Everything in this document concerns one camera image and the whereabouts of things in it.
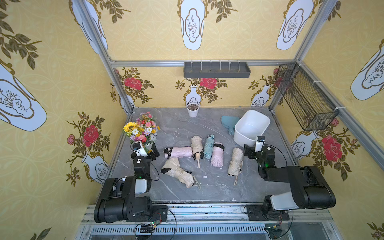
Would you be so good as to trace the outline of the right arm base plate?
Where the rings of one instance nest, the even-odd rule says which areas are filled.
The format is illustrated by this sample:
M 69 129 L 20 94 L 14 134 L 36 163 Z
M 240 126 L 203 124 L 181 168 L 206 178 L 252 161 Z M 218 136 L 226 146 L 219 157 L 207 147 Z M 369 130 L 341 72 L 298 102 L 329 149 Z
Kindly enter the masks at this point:
M 244 213 L 250 221 L 288 221 L 289 213 L 285 210 L 274 210 L 262 205 L 246 205 Z

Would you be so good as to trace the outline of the pink umbrella sideways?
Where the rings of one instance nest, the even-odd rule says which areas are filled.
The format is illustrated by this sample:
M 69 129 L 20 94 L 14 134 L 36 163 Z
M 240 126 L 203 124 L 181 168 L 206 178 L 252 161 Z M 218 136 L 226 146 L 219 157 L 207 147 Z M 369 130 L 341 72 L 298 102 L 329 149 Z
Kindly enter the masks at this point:
M 191 158 L 193 155 L 191 147 L 172 147 L 164 149 L 165 158 Z

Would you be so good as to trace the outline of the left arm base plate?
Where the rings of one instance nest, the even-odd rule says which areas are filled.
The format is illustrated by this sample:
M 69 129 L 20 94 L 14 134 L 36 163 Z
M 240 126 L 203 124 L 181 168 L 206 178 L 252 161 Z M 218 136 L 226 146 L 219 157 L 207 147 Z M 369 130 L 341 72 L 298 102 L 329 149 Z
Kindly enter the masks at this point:
M 132 215 L 126 222 L 153 222 L 159 220 L 161 223 L 167 221 L 168 207 L 166 205 L 153 206 L 149 212 Z

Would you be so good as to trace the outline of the pink umbrella with black band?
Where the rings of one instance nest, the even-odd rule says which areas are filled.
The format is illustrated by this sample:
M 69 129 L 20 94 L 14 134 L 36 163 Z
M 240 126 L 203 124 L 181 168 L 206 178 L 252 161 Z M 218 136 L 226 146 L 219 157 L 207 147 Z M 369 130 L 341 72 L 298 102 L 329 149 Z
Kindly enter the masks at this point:
M 213 145 L 213 153 L 211 157 L 211 166 L 215 168 L 222 168 L 224 166 L 224 150 L 225 147 L 222 143 L 216 142 Z

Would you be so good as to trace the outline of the white plastic storage box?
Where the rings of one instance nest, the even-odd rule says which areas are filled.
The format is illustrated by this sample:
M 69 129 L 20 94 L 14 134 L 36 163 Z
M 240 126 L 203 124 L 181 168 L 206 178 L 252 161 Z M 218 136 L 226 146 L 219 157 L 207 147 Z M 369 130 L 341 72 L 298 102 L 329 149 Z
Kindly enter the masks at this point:
M 234 141 L 244 147 L 255 147 L 258 136 L 262 136 L 271 120 L 255 110 L 248 110 L 235 125 Z

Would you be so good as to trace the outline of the beige umbrella with wooden handle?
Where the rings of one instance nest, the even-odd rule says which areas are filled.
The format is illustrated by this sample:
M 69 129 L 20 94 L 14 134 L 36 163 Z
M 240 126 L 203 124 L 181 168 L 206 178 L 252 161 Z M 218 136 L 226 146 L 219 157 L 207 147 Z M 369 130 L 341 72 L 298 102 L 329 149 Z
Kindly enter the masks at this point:
M 193 155 L 192 157 L 198 163 L 198 168 L 201 167 L 200 160 L 204 157 L 204 149 L 202 145 L 202 138 L 200 136 L 194 136 L 191 138 L 191 147 Z

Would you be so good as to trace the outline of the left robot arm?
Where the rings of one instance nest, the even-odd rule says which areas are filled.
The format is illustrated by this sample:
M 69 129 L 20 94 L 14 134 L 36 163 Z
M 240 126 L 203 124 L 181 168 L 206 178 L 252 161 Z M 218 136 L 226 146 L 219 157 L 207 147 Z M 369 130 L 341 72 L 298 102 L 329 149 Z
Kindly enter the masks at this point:
M 151 198 L 139 195 L 150 191 L 152 161 L 160 153 L 156 145 L 152 144 L 150 152 L 145 156 L 146 151 L 138 142 L 132 144 L 132 150 L 134 175 L 105 180 L 94 209 L 96 223 L 135 222 L 140 218 L 151 218 L 154 213 Z

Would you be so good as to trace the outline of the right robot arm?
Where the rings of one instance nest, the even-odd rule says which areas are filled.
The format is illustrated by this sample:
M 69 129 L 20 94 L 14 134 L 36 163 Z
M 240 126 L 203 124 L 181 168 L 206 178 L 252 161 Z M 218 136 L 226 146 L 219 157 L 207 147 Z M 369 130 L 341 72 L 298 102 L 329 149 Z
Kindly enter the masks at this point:
M 336 196 L 315 166 L 275 166 L 275 150 L 264 145 L 257 151 L 255 147 L 244 145 L 244 156 L 255 159 L 258 173 L 266 182 L 288 183 L 290 191 L 265 196 L 260 205 L 246 205 L 245 213 L 250 221 L 287 221 L 288 211 L 300 209 L 324 210 L 336 205 Z

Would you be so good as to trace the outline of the teal umbrella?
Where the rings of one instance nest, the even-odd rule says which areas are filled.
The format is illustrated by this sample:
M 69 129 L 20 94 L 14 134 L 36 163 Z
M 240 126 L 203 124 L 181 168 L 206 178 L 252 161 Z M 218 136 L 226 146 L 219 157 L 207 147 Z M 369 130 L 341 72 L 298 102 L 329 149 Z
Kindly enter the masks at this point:
M 208 160 L 211 159 L 212 157 L 214 143 L 215 143 L 214 135 L 209 135 L 205 140 L 204 157 Z

